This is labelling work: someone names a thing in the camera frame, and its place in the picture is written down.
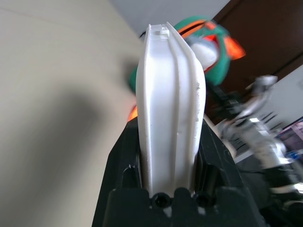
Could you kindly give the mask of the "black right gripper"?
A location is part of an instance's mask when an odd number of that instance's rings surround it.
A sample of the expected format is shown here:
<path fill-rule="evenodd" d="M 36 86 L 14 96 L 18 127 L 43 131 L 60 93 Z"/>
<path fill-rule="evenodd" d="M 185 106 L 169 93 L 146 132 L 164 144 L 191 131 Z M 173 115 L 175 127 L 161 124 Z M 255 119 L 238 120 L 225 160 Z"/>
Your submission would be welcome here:
<path fill-rule="evenodd" d="M 220 95 L 220 100 L 224 109 L 230 112 L 239 112 L 240 103 L 237 93 L 228 93 Z"/>

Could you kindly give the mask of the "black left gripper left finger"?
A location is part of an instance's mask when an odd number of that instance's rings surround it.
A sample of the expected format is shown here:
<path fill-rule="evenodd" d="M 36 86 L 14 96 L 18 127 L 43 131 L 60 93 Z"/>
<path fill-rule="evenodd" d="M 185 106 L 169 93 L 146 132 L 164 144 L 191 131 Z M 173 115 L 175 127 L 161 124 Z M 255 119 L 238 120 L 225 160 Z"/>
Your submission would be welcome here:
<path fill-rule="evenodd" d="M 112 190 L 142 186 L 138 121 L 134 118 L 127 122 L 108 155 L 92 226 L 103 225 L 108 197 Z"/>

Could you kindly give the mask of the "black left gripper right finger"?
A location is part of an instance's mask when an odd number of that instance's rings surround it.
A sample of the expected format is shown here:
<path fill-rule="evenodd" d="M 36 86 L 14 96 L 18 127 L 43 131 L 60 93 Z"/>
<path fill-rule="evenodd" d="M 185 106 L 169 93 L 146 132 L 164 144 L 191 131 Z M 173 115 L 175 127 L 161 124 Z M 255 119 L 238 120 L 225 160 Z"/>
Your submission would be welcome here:
<path fill-rule="evenodd" d="M 203 122 L 196 190 L 202 194 L 205 227 L 259 227 L 260 213 L 234 160 L 214 131 Z"/>

